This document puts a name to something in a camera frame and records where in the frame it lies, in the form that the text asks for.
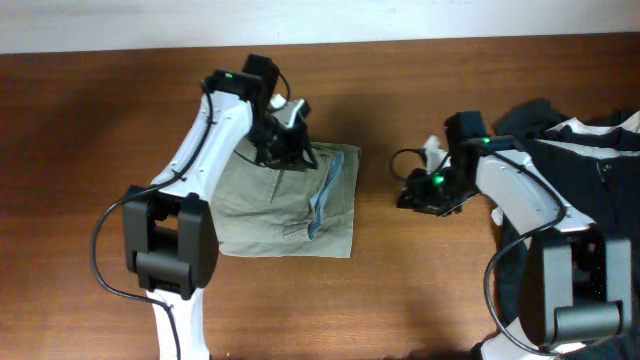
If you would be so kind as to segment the khaki shorts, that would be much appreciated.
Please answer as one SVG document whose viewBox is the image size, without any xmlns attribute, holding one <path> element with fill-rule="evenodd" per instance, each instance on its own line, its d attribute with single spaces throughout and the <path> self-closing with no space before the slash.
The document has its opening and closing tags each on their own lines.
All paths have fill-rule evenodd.
<svg viewBox="0 0 640 360">
<path fill-rule="evenodd" d="M 253 165 L 241 141 L 215 189 L 219 250 L 234 257 L 348 258 L 361 149 L 314 142 L 318 167 L 297 172 Z"/>
</svg>

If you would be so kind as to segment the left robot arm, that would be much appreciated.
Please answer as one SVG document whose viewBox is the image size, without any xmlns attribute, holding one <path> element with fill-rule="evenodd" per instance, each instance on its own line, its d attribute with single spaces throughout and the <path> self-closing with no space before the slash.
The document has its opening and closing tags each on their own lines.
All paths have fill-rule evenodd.
<svg viewBox="0 0 640 360">
<path fill-rule="evenodd" d="M 216 268 L 219 242 L 211 207 L 227 163 L 242 141 L 248 160 L 274 171 L 306 171 L 318 162 L 302 100 L 276 97 L 282 80 L 271 58 L 251 54 L 239 72 L 216 70 L 201 83 L 199 113 L 169 164 L 142 187 L 132 185 L 122 209 L 125 263 L 152 305 L 163 359 L 208 359 L 203 293 Z"/>
</svg>

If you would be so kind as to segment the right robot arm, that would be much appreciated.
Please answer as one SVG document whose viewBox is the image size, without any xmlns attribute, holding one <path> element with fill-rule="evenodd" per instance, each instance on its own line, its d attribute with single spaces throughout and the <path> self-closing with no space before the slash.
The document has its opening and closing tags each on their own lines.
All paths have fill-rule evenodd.
<svg viewBox="0 0 640 360">
<path fill-rule="evenodd" d="M 483 276 L 495 336 L 475 359 L 639 355 L 639 125 L 533 115 L 489 134 L 478 112 L 448 118 L 416 149 L 398 206 L 445 217 L 482 195 L 503 241 Z"/>
</svg>

